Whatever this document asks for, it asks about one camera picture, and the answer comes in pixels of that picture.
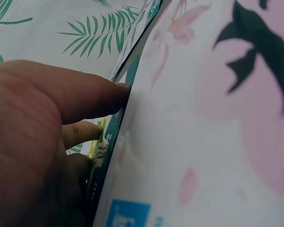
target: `blue label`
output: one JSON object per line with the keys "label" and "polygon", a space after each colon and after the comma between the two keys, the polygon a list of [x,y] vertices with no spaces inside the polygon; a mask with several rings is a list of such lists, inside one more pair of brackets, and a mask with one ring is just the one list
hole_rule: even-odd
{"label": "blue label", "polygon": [[150,205],[113,200],[106,227],[144,227]]}

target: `green leaf pattern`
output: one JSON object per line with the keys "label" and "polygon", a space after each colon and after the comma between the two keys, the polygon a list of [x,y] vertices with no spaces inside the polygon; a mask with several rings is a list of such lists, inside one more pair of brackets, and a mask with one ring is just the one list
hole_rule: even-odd
{"label": "green leaf pattern", "polygon": [[86,17],[86,24],[78,20],[75,20],[75,23],[67,22],[71,31],[58,33],[79,37],[68,45],[62,53],[71,49],[70,55],[81,51],[80,57],[82,57],[88,49],[88,58],[99,42],[99,58],[103,54],[106,45],[111,54],[113,40],[115,40],[117,50],[120,53],[123,49],[125,34],[129,34],[139,15],[134,11],[135,9],[135,7],[125,6],[122,10],[108,13],[107,16],[101,15],[100,20],[92,16],[93,23],[91,23],[89,16]]}
{"label": "green leaf pattern", "polygon": [[18,21],[1,21],[10,8],[13,0],[0,0],[0,25],[15,25],[33,20],[32,17]]}

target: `hand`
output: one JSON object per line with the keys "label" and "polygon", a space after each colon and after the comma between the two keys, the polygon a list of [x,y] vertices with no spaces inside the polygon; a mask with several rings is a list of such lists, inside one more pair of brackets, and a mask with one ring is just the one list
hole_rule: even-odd
{"label": "hand", "polygon": [[96,139],[78,122],[117,112],[129,88],[29,61],[0,64],[0,226],[84,226],[89,159],[65,149]]}

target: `pink flower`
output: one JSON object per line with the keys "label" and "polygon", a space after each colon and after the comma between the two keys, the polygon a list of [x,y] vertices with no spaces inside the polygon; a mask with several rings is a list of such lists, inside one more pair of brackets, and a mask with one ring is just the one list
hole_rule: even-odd
{"label": "pink flower", "polygon": [[179,196],[178,196],[178,203],[179,206],[187,205],[195,192],[196,187],[196,175],[193,168],[188,168],[185,172],[180,189],[179,189]]}
{"label": "pink flower", "polygon": [[161,58],[156,61],[152,59],[153,68],[151,73],[151,88],[154,87],[157,80],[160,78],[166,61],[169,56],[169,48],[178,44],[187,45],[195,37],[194,31],[189,27],[204,11],[208,10],[211,5],[198,6],[186,11],[179,18],[174,19],[178,13],[178,9],[174,13],[174,16],[167,14],[165,17],[161,17],[162,20],[158,22],[161,24],[155,32],[152,44],[147,50],[144,57]]}

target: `page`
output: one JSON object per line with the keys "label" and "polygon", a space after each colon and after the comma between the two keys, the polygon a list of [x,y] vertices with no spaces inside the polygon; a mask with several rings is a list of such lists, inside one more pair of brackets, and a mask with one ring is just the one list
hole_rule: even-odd
{"label": "page", "polygon": [[171,2],[141,55],[95,220],[284,227],[284,0]]}

